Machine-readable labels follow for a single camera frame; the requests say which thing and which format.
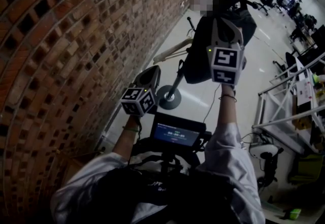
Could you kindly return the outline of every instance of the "stand base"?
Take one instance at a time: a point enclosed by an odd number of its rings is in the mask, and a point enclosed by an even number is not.
[[[172,97],[167,100],[167,95],[171,88],[171,85],[165,85],[161,87],[157,92],[157,96],[160,98],[159,105],[166,110],[177,108],[182,101],[182,96],[178,89],[175,89]]]

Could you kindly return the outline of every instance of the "white pole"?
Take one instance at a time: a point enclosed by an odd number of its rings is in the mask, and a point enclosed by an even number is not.
[[[301,70],[297,71],[296,73],[293,73],[292,75],[290,75],[289,77],[285,78],[284,80],[281,80],[278,84],[269,87],[263,91],[261,91],[260,93],[258,93],[258,95],[261,95],[262,93],[268,92],[271,89],[274,89],[278,86],[280,86],[281,84],[287,82],[288,80],[292,79],[293,77],[295,77],[298,74],[301,74],[303,71],[305,71],[307,68],[313,66],[316,62],[318,62],[320,59],[322,59],[323,57],[325,57],[325,52],[323,54],[321,54],[318,58],[316,58],[315,60],[313,60],[312,62],[308,63],[306,66],[304,66]]]
[[[162,60],[162,61],[165,61],[165,60],[167,60],[167,59],[172,59],[172,58],[175,58],[175,57],[178,57],[178,56],[182,56],[182,55],[185,55],[185,54],[187,54],[187,52],[179,53],[179,54],[177,54],[177,55],[169,56],[169,57],[165,58],[165,59]]]
[[[268,123],[264,123],[264,124],[256,124],[256,125],[253,125],[252,128],[254,129],[254,128],[258,128],[258,127],[264,127],[264,126],[269,126],[269,125],[273,125],[273,124],[277,124],[277,123],[282,123],[282,122],[290,121],[290,120],[293,120],[293,119],[298,119],[298,118],[301,118],[301,117],[304,117],[304,116],[309,116],[312,113],[321,111],[323,109],[325,109],[325,105],[321,105],[321,106],[319,106],[317,108],[314,108],[314,109],[305,111],[303,113],[300,113],[300,114],[297,114],[297,115],[294,115],[294,116],[291,116],[291,117],[287,117],[287,118],[275,120],[275,121],[268,122]]]
[[[279,95],[280,93],[285,92],[285,91],[286,91],[286,88],[284,88],[283,90],[280,90],[279,92],[274,93],[273,96]]]
[[[292,65],[290,68],[286,69],[284,72],[282,72],[281,74],[279,74],[278,76],[276,76],[274,79],[270,80],[270,82],[276,80],[277,78],[280,78],[281,76],[283,76],[283,75],[286,74],[289,70],[293,69],[293,68],[296,67],[296,66],[297,66],[297,64],[295,63],[295,64]]]
[[[259,115],[258,115],[258,122],[260,122],[260,120],[261,120],[261,117],[262,117],[262,111],[263,111],[263,102],[264,102],[264,96],[265,96],[266,94],[262,94],[262,96],[261,96],[261,105],[260,105],[260,108],[259,108]]]
[[[294,80],[291,82],[291,84],[290,84],[290,86],[289,86],[289,88],[288,88],[286,94],[284,95],[283,100],[281,101],[280,106],[278,107],[278,109],[275,111],[275,114],[274,114],[273,117],[271,118],[271,121],[273,121],[273,119],[278,115],[280,109],[283,107],[284,102],[285,102],[286,99],[288,98],[288,95],[289,95],[289,93],[290,93],[290,89],[295,85],[295,83],[296,83],[296,78],[294,78]]]

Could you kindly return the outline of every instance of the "green object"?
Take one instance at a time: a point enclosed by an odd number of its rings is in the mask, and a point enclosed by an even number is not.
[[[313,74],[313,80],[315,84],[319,82],[319,78],[316,74]]]
[[[301,212],[301,209],[293,209],[290,212],[289,219],[296,220],[299,217],[300,212]]]
[[[123,126],[123,129],[124,129],[124,130],[128,130],[128,131],[133,131],[133,132],[136,132],[136,133],[139,132],[139,130],[137,130],[137,129],[129,129],[129,128],[124,127],[124,126]]]

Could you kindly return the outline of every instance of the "person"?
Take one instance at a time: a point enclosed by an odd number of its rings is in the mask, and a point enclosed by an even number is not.
[[[294,18],[297,14],[297,12],[301,10],[301,7],[300,7],[300,3],[299,2],[296,2],[293,7],[291,7],[288,11],[288,15],[291,17],[291,18]]]
[[[113,151],[90,161],[53,195],[55,222],[265,223],[235,94],[228,85],[221,88],[217,127],[202,164],[194,153],[177,154],[163,174],[163,154],[153,139],[134,145],[138,125],[130,116]]]
[[[305,39],[306,37],[303,31],[305,32],[305,34],[309,36],[312,35],[315,30],[316,24],[317,24],[317,20],[315,19],[314,16],[308,14],[304,15],[304,21],[302,26],[296,26],[296,29],[289,36],[291,41],[294,42],[296,38]]]

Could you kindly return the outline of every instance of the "white sleeve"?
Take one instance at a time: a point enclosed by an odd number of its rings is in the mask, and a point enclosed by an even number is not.
[[[126,166],[127,161],[119,154],[113,152],[98,156],[87,163],[64,187],[57,190],[52,196],[50,207],[55,222],[65,223],[68,215],[65,208],[71,197],[77,194],[80,189],[83,189],[83,192],[86,194],[91,194],[92,186],[104,177],[107,172]]]
[[[237,124],[217,127],[206,145],[205,162],[198,166],[198,170],[226,177],[235,187],[232,207],[242,221],[265,223],[253,164],[240,141]]]

